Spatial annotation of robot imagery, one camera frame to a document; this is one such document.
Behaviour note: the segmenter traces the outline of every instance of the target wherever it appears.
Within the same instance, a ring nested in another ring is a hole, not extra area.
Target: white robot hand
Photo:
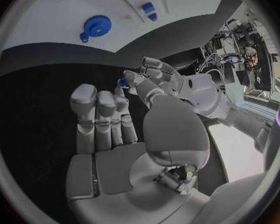
[[[114,94],[82,84],[72,93],[70,105],[78,116],[77,152],[91,154],[137,142],[129,112],[129,100],[122,88]]]
[[[191,104],[193,110],[208,118],[225,119],[230,106],[225,94],[213,83],[209,74],[180,75],[172,66],[144,57],[140,74],[149,78],[165,93],[174,95]],[[131,94],[137,94],[133,83],[135,72],[125,71],[125,79]]]

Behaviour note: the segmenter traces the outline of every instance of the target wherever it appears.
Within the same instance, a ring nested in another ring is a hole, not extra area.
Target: blue object
[[[149,15],[148,18],[149,18],[151,21],[157,21],[157,15],[156,15],[156,13],[153,13],[153,14]]]
[[[119,86],[121,88],[129,88],[129,85],[127,84],[126,80],[124,78],[119,79]]]
[[[84,32],[80,38],[82,42],[86,41],[86,35],[89,37],[99,37],[105,35],[112,27],[111,20],[103,15],[93,16],[84,24]]]
[[[82,32],[82,33],[80,34],[80,39],[81,39],[81,41],[82,41],[83,43],[88,42],[88,38],[89,38],[89,36],[88,36],[85,32]]]
[[[154,6],[152,5],[151,2],[148,2],[148,3],[145,3],[144,5],[142,5],[142,9],[146,14],[148,14],[151,11],[154,11]]]

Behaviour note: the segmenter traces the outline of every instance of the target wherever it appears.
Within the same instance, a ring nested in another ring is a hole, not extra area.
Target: blue gear
[[[84,32],[91,37],[105,35],[111,29],[111,20],[103,15],[93,16],[84,24]]]

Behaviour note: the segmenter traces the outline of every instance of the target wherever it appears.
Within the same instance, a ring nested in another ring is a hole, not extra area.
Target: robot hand
[[[82,84],[72,93],[70,105],[78,116],[78,154],[110,150],[115,146],[137,142],[129,112],[129,100],[122,88],[114,94]]]
[[[140,74],[153,81],[165,93],[174,95],[191,104],[193,110],[208,118],[225,119],[230,111],[224,93],[213,83],[209,74],[180,75],[172,66],[144,57]],[[140,75],[125,71],[124,77],[131,94],[137,94],[134,77]]]

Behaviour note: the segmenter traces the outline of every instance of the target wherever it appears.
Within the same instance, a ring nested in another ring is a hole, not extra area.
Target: blue plastic part
[[[151,2],[148,2],[148,3],[145,3],[144,5],[142,5],[142,9],[146,14],[148,14],[148,13],[154,11],[154,6],[152,5]]]
[[[151,21],[157,21],[157,15],[156,15],[156,13],[153,13],[153,14],[149,15],[148,18],[149,18]]]
[[[119,79],[119,86],[121,88],[129,88],[129,85],[127,84],[126,80],[124,78]]]
[[[81,39],[81,41],[82,41],[83,43],[88,42],[88,38],[89,38],[89,36],[88,36],[85,32],[82,32],[82,33],[80,34],[80,39]]]
[[[93,16],[84,24],[84,32],[91,37],[105,35],[112,27],[111,20],[103,15]]]

